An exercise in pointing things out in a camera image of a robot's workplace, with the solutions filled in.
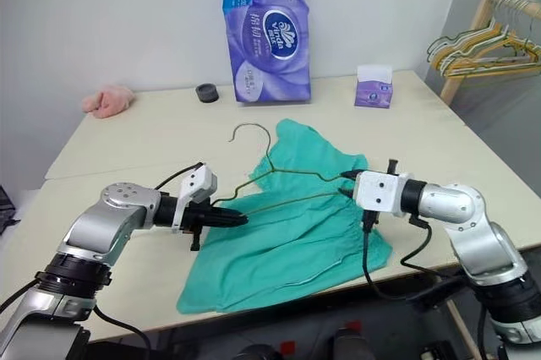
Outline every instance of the pink plush toy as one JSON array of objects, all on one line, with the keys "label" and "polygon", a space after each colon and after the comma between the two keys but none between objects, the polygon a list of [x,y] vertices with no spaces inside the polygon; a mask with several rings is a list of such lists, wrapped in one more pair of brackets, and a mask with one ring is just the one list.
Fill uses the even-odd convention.
[{"label": "pink plush toy", "polygon": [[96,94],[83,99],[83,111],[98,118],[112,117],[129,108],[134,93],[123,85],[104,85]]}]

